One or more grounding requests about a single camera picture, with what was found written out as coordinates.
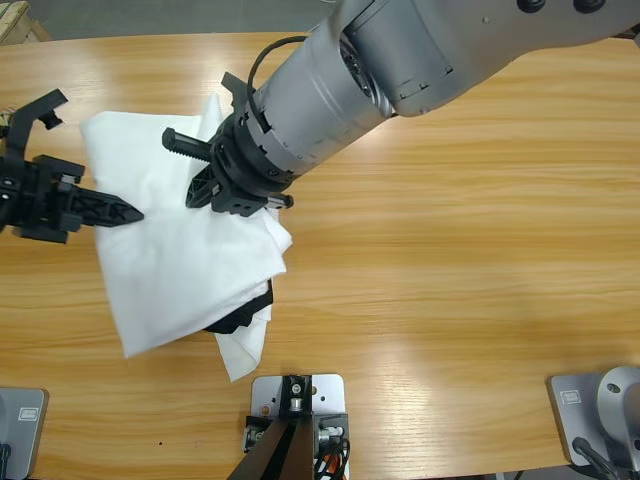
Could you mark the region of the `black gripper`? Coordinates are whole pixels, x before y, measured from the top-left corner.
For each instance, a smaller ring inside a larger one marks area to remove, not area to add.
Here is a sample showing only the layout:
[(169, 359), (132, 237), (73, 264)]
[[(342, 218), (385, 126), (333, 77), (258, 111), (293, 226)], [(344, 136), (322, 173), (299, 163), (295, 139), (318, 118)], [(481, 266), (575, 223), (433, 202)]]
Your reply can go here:
[(173, 128), (164, 130), (162, 145), (172, 153), (211, 161), (192, 178), (185, 200), (187, 208), (210, 206), (218, 213), (249, 217), (266, 207), (278, 210), (294, 205), (293, 197), (285, 193), (294, 176), (267, 159), (242, 115), (231, 114), (223, 121), (212, 138), (212, 148)]
[(66, 243), (82, 226), (118, 227), (144, 219), (120, 197), (79, 188), (85, 167), (48, 155), (1, 158), (1, 226), (21, 238)]

